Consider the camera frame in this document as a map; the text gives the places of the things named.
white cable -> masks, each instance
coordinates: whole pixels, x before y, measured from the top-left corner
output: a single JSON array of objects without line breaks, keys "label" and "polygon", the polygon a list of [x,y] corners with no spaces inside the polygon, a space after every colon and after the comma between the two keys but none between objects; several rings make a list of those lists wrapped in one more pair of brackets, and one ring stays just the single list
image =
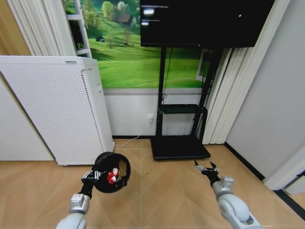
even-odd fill
[{"label": "white cable", "polygon": [[[150,128],[150,127],[152,126],[152,124],[153,124],[153,123],[149,123],[147,129]],[[130,139],[129,141],[125,142],[125,143],[122,144],[122,145],[115,145],[115,146],[124,146],[124,145],[126,145],[127,143],[131,142],[132,140],[137,139],[137,138],[140,137],[141,135],[142,135],[142,134],[140,134],[139,136],[137,136],[137,137],[135,137],[135,138],[133,138],[133,139]]]}]

black tv screen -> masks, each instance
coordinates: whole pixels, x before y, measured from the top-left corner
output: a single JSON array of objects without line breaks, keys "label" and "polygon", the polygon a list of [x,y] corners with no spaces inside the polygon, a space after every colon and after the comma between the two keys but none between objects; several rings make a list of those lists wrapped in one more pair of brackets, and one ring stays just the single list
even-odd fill
[{"label": "black tv screen", "polygon": [[253,47],[274,0],[142,0],[141,46]]}]

white curtain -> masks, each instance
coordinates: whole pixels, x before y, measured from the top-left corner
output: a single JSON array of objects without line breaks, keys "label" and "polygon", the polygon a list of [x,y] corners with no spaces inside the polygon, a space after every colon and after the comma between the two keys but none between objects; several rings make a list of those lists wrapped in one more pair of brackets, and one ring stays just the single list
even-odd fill
[{"label": "white curtain", "polygon": [[76,56],[61,0],[7,0],[32,55]]},{"label": "white curtain", "polygon": [[276,0],[253,48],[225,50],[207,102],[203,144],[223,144],[289,4]]}]

baseboard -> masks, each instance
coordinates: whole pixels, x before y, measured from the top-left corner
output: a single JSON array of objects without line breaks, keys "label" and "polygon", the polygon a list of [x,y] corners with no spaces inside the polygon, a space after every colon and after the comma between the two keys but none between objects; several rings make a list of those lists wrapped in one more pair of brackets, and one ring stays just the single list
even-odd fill
[{"label": "baseboard", "polygon": [[278,195],[299,217],[305,220],[305,210],[298,203],[296,203],[287,193],[283,190],[275,190],[275,194]]},{"label": "baseboard", "polygon": [[243,158],[229,143],[225,142],[224,146],[227,147],[228,150],[231,151],[232,154],[235,155],[257,178],[260,180],[264,180],[265,177],[261,174],[256,168],[253,167],[246,159]]},{"label": "baseboard", "polygon": [[[112,135],[113,139],[133,139],[136,138],[137,135]],[[151,139],[153,135],[141,135],[138,139]]]}]

mural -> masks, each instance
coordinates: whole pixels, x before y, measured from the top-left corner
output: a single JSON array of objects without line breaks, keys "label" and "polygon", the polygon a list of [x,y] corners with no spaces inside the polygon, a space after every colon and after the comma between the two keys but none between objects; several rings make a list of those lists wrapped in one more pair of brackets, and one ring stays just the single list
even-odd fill
[{"label": "mural", "polygon": [[[67,13],[73,13],[73,0],[64,3]],[[103,87],[157,88],[161,49],[141,47],[139,0],[81,0],[81,4],[92,57],[98,60]],[[77,47],[81,47],[81,42],[76,41]],[[202,86],[195,79],[200,54],[201,50],[197,49],[173,49],[167,88]]]}]

